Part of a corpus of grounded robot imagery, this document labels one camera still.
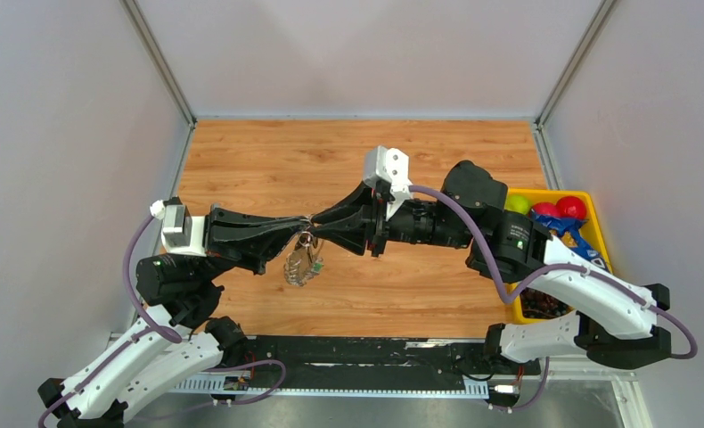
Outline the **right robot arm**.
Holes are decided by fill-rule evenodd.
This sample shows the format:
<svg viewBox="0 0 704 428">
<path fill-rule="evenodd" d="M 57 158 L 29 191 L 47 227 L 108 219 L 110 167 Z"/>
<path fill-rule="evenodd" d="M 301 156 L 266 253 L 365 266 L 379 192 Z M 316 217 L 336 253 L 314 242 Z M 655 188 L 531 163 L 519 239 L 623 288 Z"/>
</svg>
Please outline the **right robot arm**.
<svg viewBox="0 0 704 428">
<path fill-rule="evenodd" d="M 529 325 L 488 328 L 483 359 L 505 372 L 516 363 L 582 354 L 603 366 L 636 369 L 672 358 L 661 284 L 638 286 L 582 258 L 535 220 L 504 207 L 508 193 L 483 168 L 463 160 L 439 191 L 370 176 L 346 198 L 312 217 L 312 233 L 362 255 L 390 242 L 467 249 L 466 266 L 492 279 L 501 300 L 527 289 L 570 306 L 568 314 Z"/>
</svg>

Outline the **metal keyring plate with rings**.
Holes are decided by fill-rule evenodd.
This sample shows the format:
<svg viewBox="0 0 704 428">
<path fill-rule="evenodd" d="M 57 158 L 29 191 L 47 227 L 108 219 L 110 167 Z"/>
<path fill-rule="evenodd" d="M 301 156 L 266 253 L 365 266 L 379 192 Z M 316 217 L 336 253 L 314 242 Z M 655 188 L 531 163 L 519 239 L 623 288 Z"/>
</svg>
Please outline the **metal keyring plate with rings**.
<svg viewBox="0 0 704 428">
<path fill-rule="evenodd" d="M 303 287 L 317 277 L 323 268 L 322 248 L 323 240 L 308 231 L 300 233 L 284 263 L 285 282 Z"/>
</svg>

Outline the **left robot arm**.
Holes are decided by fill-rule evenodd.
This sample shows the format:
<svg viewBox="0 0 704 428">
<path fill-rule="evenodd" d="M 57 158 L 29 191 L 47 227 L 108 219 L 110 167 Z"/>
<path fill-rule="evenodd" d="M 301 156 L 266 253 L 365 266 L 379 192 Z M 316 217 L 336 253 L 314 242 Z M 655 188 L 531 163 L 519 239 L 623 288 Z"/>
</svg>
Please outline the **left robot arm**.
<svg viewBox="0 0 704 428">
<path fill-rule="evenodd" d="M 153 203 L 148 219 L 161 223 L 164 251 L 125 259 L 123 269 L 138 318 L 87 366 L 39 386 L 39 426 L 53 416 L 60 427 L 122 427 L 192 375 L 233 372 L 245 385 L 260 366 L 240 326 L 215 316 L 223 292 L 216 280 L 233 269 L 263 274 L 309 220 L 220 208 L 194 216 L 177 198 Z"/>
</svg>

